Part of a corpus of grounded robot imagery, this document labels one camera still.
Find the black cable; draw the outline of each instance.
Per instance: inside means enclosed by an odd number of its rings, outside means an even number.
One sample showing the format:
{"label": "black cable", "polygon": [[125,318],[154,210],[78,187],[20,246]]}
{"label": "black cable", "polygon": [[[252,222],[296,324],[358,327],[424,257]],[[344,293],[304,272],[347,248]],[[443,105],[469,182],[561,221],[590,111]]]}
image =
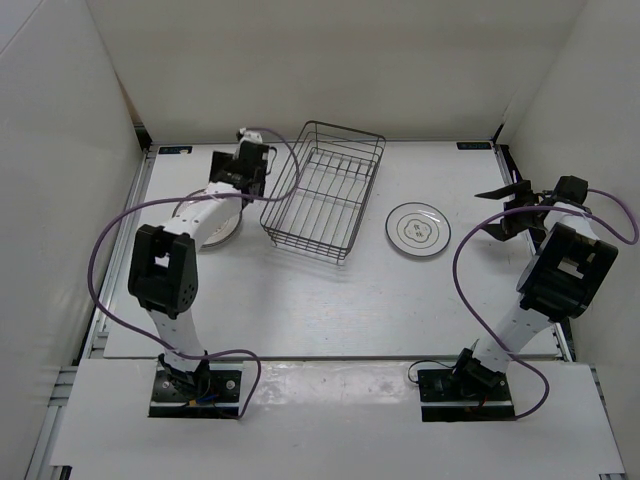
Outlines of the black cable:
{"label": "black cable", "polygon": [[273,150],[274,152],[276,152],[276,154],[271,159],[271,165],[269,165],[269,171],[267,172],[267,175],[271,175],[271,171],[273,170],[273,162],[275,162],[278,156],[278,149],[276,147],[274,147],[273,145],[269,145],[269,150]]}
{"label": "black cable", "polygon": [[480,403],[478,403],[478,406],[470,408],[469,411],[470,412],[477,412],[482,407],[484,407],[484,404],[487,403],[487,400],[489,400],[489,395],[485,395],[484,397],[482,397],[482,399],[480,400]]}
{"label": "black cable", "polygon": [[191,400],[188,400],[186,403],[183,403],[182,405],[180,405],[179,408],[190,407],[191,402],[194,402],[194,401],[196,402],[196,405],[197,405],[197,402],[205,398],[209,394],[210,390],[211,390],[211,377],[209,377],[209,381],[207,382],[207,388],[204,391],[204,393],[198,394],[196,398],[192,398]]}
{"label": "black cable", "polygon": [[228,418],[231,420],[238,420],[238,415],[232,415],[230,413],[226,413],[223,412],[222,410],[220,410],[220,407],[218,407],[215,402],[211,402],[211,406],[213,407],[213,410],[220,415],[220,418]]}
{"label": "black cable", "polygon": [[445,365],[444,363],[439,362],[439,361],[437,361],[437,360],[431,360],[431,359],[428,359],[428,358],[425,358],[425,359],[423,359],[423,360],[418,360],[417,362],[413,362],[411,365],[409,365],[409,368],[407,369],[407,378],[409,379],[409,381],[410,381],[411,383],[413,383],[413,384],[415,384],[415,385],[418,385],[418,381],[417,381],[417,380],[414,380],[413,378],[411,378],[411,369],[412,369],[413,367],[415,367],[416,365],[419,365],[419,364],[421,364],[421,363],[429,363],[429,362],[430,362],[430,363],[437,363],[438,365],[442,365],[442,366],[443,366],[443,367],[445,367],[445,368],[453,368],[453,366]]}

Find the wire basket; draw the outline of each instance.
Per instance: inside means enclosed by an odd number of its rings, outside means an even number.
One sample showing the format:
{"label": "wire basket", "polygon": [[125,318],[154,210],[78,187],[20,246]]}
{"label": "wire basket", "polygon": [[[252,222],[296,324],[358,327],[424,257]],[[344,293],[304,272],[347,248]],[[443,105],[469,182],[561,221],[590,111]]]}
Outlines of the wire basket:
{"label": "wire basket", "polygon": [[[293,147],[301,163],[300,183],[287,200],[267,204],[260,217],[276,246],[344,260],[358,235],[385,145],[381,135],[307,122]],[[272,196],[287,192],[295,180],[289,155]]]}

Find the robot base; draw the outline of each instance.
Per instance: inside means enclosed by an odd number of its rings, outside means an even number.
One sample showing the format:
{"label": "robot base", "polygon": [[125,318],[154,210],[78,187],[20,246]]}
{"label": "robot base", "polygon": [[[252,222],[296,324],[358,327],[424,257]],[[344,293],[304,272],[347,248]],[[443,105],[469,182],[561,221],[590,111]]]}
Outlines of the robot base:
{"label": "robot base", "polygon": [[153,382],[149,417],[154,418],[232,418],[238,415],[240,400],[240,370],[211,370],[211,391],[215,400],[188,405],[189,399],[173,388],[160,364]]}
{"label": "robot base", "polygon": [[451,369],[418,370],[418,385],[423,422],[482,422],[515,415],[506,380],[486,400],[462,396],[459,386],[451,381]]}

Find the white table surface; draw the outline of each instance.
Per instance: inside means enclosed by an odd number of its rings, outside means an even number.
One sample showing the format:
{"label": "white table surface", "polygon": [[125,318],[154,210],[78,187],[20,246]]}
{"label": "white table surface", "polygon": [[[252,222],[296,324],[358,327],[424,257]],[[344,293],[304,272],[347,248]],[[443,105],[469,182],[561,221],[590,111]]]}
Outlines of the white table surface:
{"label": "white table surface", "polygon": [[[146,200],[204,187],[214,148],[233,151],[234,145],[158,155]],[[285,159],[286,149],[278,148],[270,182]],[[247,348],[263,358],[457,356],[483,330],[454,290],[453,253],[474,225],[502,209],[501,202],[473,195],[503,185],[490,150],[459,151],[452,142],[388,143],[358,239],[343,266],[274,248],[259,224],[263,205],[248,206],[235,238],[198,255],[200,288],[193,310],[202,344],[209,352]],[[389,212],[411,201],[431,204],[449,219],[451,242],[435,258],[404,257],[386,237]],[[143,211],[140,224],[166,221],[173,207]],[[515,301],[515,285],[529,255],[520,237],[500,243],[481,233],[468,244],[461,282],[490,324]],[[154,331],[127,292],[128,266],[127,254],[112,309]],[[549,357],[557,351],[547,329],[524,353]],[[160,352],[148,339],[113,325],[104,356],[151,358]]]}
{"label": "white table surface", "polygon": [[[247,416],[147,418],[156,363],[84,360],[53,465],[71,480],[598,480],[623,467],[588,366],[536,362],[551,394],[518,422],[422,423],[406,363],[269,362]],[[247,364],[243,392],[253,380]],[[518,365],[516,411],[542,393]]]}

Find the white wall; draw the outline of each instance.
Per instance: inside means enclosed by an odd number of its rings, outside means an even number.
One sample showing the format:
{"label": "white wall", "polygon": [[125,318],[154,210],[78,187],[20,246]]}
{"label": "white wall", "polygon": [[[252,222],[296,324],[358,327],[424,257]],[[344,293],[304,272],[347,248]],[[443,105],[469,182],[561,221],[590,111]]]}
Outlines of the white wall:
{"label": "white wall", "polygon": [[84,0],[45,0],[31,15],[36,3],[0,2],[3,479],[24,476],[57,368],[86,329],[90,247],[140,160]]}
{"label": "white wall", "polygon": [[[574,174],[640,213],[640,2],[591,0],[512,142],[537,188]],[[630,236],[619,210],[588,198]],[[632,480],[640,479],[640,248],[620,254],[590,310],[573,322],[579,360],[595,362]]]}
{"label": "white wall", "polygon": [[585,0],[88,3],[153,139],[188,142],[312,118],[490,138],[519,123]]}

